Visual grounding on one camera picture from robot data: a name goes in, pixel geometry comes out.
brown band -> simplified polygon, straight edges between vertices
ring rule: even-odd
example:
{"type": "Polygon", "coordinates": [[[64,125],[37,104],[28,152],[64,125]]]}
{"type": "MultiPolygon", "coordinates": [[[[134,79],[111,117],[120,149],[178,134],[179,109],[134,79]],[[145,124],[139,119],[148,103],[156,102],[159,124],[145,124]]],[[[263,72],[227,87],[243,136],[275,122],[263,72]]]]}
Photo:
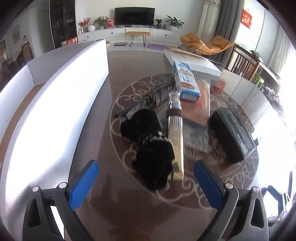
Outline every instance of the brown band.
{"type": "Polygon", "coordinates": [[[183,111],[180,109],[168,109],[167,110],[167,117],[169,117],[170,115],[177,115],[177,116],[184,118],[183,111]]]}

orange lounge chair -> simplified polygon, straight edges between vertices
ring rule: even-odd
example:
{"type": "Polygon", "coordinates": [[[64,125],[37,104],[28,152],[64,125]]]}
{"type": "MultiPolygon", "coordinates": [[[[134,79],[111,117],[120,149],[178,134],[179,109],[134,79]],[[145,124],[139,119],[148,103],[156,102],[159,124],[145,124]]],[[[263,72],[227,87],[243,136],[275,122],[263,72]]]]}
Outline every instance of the orange lounge chair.
{"type": "Polygon", "coordinates": [[[232,46],[231,42],[219,35],[217,35],[212,42],[208,42],[207,44],[205,44],[193,33],[188,33],[185,36],[181,36],[180,40],[188,49],[195,53],[205,55],[218,54],[232,46]]]}

gray curtain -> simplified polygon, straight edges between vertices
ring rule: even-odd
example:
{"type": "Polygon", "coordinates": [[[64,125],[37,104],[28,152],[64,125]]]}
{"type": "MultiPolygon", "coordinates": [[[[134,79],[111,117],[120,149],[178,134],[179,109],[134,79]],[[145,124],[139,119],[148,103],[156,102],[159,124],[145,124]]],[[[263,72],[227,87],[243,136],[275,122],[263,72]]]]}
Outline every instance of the gray curtain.
{"type": "MultiPolygon", "coordinates": [[[[232,33],[235,15],[237,13],[238,1],[239,0],[223,0],[215,36],[220,35],[221,37],[229,40],[232,33]]],[[[225,51],[220,54],[212,55],[211,59],[221,63],[224,54],[225,51]]]]}

white curtain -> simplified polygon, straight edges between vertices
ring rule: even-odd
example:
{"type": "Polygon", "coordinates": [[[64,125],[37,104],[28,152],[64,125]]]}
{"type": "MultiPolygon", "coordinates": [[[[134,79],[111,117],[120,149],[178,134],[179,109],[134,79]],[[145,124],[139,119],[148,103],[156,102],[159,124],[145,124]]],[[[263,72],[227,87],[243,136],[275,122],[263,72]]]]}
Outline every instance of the white curtain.
{"type": "Polygon", "coordinates": [[[215,37],[219,19],[221,0],[205,0],[196,36],[204,43],[211,42],[215,37]]]}
{"type": "Polygon", "coordinates": [[[272,53],[271,59],[267,64],[267,67],[271,67],[280,76],[281,71],[288,59],[288,54],[292,48],[293,45],[290,39],[286,35],[283,28],[280,26],[276,46],[272,53]]]}

toothpaste box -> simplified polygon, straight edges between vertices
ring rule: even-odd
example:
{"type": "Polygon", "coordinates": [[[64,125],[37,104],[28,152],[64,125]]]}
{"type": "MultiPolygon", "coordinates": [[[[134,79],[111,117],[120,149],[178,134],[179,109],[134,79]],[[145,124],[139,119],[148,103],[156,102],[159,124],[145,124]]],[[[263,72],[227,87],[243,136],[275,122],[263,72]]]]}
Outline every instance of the toothpaste box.
{"type": "Polygon", "coordinates": [[[180,99],[196,102],[200,97],[194,75],[189,65],[183,62],[175,61],[173,64],[177,91],[180,93],[180,99]]]}

